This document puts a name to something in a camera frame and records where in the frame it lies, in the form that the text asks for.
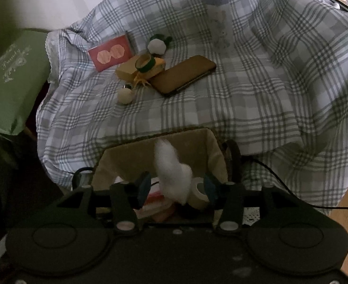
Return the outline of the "pink white folded cloth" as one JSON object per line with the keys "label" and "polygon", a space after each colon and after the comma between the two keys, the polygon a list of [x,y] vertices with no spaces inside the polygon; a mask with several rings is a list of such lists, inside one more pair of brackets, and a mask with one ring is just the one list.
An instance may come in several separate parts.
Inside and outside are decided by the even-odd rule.
{"label": "pink white folded cloth", "polygon": [[163,212],[167,210],[172,204],[173,201],[162,195],[160,190],[151,191],[143,207],[139,210],[135,209],[135,213],[137,215],[137,218],[140,220]]}

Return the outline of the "white fluffy plush toy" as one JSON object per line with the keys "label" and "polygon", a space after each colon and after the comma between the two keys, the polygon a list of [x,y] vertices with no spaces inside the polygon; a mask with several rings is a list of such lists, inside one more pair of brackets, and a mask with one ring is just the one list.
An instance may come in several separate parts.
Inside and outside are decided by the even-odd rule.
{"label": "white fluffy plush toy", "polygon": [[177,150],[167,140],[155,142],[154,165],[161,193],[168,199],[185,205],[191,190],[193,172],[180,163]]}

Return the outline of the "cream ball green handle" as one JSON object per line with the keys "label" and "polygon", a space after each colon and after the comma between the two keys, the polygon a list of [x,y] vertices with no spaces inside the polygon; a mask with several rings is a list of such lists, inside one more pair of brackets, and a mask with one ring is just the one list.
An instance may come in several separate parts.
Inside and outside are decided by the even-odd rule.
{"label": "cream ball green handle", "polygon": [[124,85],[117,92],[117,101],[122,105],[128,105],[133,102],[135,97],[135,92],[133,90],[133,86],[130,84]]}

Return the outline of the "grey white plaid cloth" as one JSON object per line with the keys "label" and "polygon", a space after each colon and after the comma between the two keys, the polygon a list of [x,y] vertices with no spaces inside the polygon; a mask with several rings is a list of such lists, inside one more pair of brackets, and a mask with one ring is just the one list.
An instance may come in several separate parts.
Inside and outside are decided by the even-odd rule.
{"label": "grey white plaid cloth", "polygon": [[[103,0],[59,30],[59,82],[36,115],[37,152],[51,180],[92,167],[103,151],[139,137],[203,126],[258,155],[244,183],[283,181],[298,197],[336,206],[348,190],[348,13],[327,0],[230,0],[232,49],[215,50],[203,0]],[[97,72],[88,50],[126,33],[135,51],[156,34],[173,38],[168,67],[195,55],[215,72],[171,98]]]}

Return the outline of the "white lace trim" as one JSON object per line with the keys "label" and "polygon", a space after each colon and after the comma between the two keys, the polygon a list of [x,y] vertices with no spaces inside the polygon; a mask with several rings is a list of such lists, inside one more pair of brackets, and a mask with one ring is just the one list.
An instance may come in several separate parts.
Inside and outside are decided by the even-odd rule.
{"label": "white lace trim", "polygon": [[51,31],[45,40],[45,50],[50,63],[50,74],[48,82],[57,84],[59,82],[59,30]]}

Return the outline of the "white green plush radish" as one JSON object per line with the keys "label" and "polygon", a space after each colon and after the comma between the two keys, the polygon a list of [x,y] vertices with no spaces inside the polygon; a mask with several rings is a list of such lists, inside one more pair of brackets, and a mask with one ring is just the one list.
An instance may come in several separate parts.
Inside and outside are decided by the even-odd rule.
{"label": "white green plush radish", "polygon": [[155,34],[150,37],[150,40],[147,45],[147,50],[150,54],[154,54],[157,56],[162,56],[173,38],[171,36],[165,36],[164,34]]}

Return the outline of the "brown leather notebook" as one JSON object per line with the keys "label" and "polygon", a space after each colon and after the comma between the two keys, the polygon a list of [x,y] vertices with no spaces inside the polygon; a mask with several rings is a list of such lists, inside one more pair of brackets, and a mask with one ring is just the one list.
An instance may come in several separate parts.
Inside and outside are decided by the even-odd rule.
{"label": "brown leather notebook", "polygon": [[216,67],[215,62],[196,55],[153,77],[150,84],[160,95],[169,98],[215,71]]}

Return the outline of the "green embroidered cushion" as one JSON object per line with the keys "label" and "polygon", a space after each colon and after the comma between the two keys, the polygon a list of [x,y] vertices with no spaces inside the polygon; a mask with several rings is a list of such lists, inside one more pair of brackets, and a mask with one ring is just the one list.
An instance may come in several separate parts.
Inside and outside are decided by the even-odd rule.
{"label": "green embroidered cushion", "polygon": [[0,133],[17,135],[50,74],[47,34],[19,32],[0,56]]}

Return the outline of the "red box with pattern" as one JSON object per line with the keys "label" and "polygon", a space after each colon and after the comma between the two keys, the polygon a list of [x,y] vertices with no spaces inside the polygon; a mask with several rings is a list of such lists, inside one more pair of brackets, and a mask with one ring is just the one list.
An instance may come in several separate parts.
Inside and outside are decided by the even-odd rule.
{"label": "red box with pattern", "polygon": [[134,56],[134,51],[126,33],[119,34],[88,50],[97,72],[127,62]]}

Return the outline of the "yellow cardboard box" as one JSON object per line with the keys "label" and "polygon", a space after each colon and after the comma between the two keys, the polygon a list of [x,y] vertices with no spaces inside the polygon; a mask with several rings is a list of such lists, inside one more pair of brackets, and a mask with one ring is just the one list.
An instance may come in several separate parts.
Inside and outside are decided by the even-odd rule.
{"label": "yellow cardboard box", "polygon": [[160,72],[163,72],[166,68],[166,61],[162,58],[155,57],[155,65],[153,68],[148,72],[140,73],[135,67],[135,63],[139,58],[140,55],[135,55],[127,62],[118,65],[115,70],[116,76],[121,80],[132,83],[137,75],[141,76],[144,80],[150,80]]}

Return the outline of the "white tape roll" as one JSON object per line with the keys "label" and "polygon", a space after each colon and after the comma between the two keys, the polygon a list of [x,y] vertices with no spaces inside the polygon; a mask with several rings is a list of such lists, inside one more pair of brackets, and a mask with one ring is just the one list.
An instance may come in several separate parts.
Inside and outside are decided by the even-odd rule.
{"label": "white tape roll", "polygon": [[204,189],[204,179],[202,177],[194,177],[192,179],[187,203],[196,209],[203,208],[209,203],[209,199]]}

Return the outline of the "clear bottle grey cap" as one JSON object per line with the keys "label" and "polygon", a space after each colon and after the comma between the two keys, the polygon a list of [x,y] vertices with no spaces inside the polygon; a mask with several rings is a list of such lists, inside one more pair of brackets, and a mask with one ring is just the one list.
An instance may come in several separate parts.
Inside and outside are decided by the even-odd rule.
{"label": "clear bottle grey cap", "polygon": [[220,53],[230,51],[234,38],[230,0],[203,0],[203,2],[215,50]]}

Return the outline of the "woven basket beige liner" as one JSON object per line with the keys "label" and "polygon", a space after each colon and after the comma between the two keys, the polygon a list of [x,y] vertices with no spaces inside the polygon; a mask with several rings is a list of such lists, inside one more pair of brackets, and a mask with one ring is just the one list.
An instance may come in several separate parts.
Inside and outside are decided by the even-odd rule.
{"label": "woven basket beige liner", "polygon": [[84,184],[99,192],[117,183],[133,183],[141,173],[149,172],[152,189],[135,212],[138,219],[160,220],[174,203],[189,204],[195,209],[208,204],[207,196],[201,192],[206,173],[221,183],[231,181],[224,155],[210,129],[188,129],[110,147],[93,173],[84,169],[80,174]]}

